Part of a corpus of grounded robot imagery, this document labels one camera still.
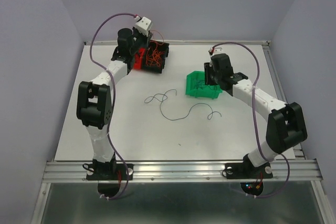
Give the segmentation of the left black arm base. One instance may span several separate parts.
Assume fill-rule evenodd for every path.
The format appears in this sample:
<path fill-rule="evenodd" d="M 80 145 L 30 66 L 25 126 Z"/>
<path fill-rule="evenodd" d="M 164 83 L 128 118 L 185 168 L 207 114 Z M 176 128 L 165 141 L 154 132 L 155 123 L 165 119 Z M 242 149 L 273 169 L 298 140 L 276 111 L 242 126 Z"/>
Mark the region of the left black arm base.
<path fill-rule="evenodd" d="M 99 162 L 95 159 L 92 163 L 82 164 L 82 168 L 87 172 L 86 180 L 89 181 L 100 181 L 100 180 L 132 180 L 133 172 L 131 169 L 134 168 L 133 164 L 127 164 L 129 169 L 129 175 L 127 176 L 127 170 L 123 163 L 117 163 L 116 160 L 110 162 Z"/>

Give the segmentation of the green plastic bin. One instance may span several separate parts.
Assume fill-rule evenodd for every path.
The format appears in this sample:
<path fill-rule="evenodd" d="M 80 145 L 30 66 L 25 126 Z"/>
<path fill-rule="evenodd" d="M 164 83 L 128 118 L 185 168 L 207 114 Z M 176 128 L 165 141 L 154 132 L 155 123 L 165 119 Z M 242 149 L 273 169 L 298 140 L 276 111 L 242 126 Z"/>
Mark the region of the green plastic bin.
<path fill-rule="evenodd" d="M 185 94 L 195 98 L 217 99 L 223 92 L 219 86 L 207 86 L 203 71 L 193 71 L 186 76 Z"/>

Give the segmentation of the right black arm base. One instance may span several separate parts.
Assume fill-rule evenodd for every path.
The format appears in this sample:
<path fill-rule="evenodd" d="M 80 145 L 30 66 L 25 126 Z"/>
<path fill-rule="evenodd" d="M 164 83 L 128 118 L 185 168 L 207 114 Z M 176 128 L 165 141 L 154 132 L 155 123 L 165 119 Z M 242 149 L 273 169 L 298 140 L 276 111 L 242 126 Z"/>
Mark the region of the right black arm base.
<path fill-rule="evenodd" d="M 259 167 L 245 163 L 226 163 L 222 170 L 222 176 L 227 179 L 271 179 L 273 178 L 270 163 Z"/>

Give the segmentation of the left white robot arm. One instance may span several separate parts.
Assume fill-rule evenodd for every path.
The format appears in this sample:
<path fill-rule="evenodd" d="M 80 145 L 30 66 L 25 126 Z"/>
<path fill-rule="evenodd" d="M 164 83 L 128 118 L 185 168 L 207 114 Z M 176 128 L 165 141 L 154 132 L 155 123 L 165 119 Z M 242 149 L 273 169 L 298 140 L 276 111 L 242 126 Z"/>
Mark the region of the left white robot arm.
<path fill-rule="evenodd" d="M 133 69 L 135 54 L 149 45 L 149 28 L 122 28 L 118 31 L 117 46 L 102 73 L 78 87 L 76 116 L 86 127 L 92 147 L 92 163 L 83 167 L 89 178 L 113 178 L 117 172 L 116 151 L 111 144 L 109 127 L 116 102 L 116 84 Z"/>

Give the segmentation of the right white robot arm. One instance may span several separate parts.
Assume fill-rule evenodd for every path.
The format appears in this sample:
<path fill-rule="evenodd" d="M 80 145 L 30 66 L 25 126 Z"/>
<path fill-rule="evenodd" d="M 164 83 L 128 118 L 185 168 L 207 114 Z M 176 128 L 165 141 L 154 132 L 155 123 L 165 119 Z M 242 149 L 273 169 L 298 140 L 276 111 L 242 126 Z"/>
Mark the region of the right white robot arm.
<path fill-rule="evenodd" d="M 234 73 L 227 54 L 212 55 L 210 62 L 204 63 L 204 70 L 207 85 L 219 86 L 267 122 L 266 140 L 258 143 L 241 165 L 244 175 L 255 176 L 262 165 L 308 138 L 302 107 L 278 100 L 256 87 L 243 73 Z"/>

